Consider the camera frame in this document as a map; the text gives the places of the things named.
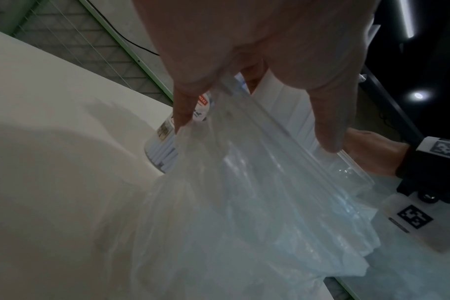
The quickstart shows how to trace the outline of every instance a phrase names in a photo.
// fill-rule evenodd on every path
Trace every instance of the wrinkled plastic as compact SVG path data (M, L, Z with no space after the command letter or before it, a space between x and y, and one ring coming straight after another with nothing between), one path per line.
M312 299L379 245L350 196L232 78L176 137L137 224L134 299Z

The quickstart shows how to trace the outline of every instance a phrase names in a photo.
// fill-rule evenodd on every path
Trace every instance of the black cable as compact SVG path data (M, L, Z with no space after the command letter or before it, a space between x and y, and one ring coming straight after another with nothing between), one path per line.
M133 45L135 45L135 46L138 47L138 48L141 48L141 49L143 49L143 50L146 50L147 52L149 52L149 53L151 53L151 54L160 56L159 54L157 54L157 53L155 53L155 52L153 52L153 51L151 51L151 50L149 50L149 49L146 49L146 48L144 48L144 47L142 47L142 46L136 44L135 42L132 42L132 41L128 40L127 38L125 38L118 30L116 30L116 28L110 23L110 21L108 21L108 19L101 13L101 11L99 11L98 8L96 8L96 6L93 5L93 3L90 2L90 0L87 0L87 2L88 2L88 3L96 10L96 12L103 18L103 20L105 20L105 22L108 23L108 25L110 25L110 27L113 28L113 30L114 30L119 36L121 36L123 39L125 39L126 41L132 43Z

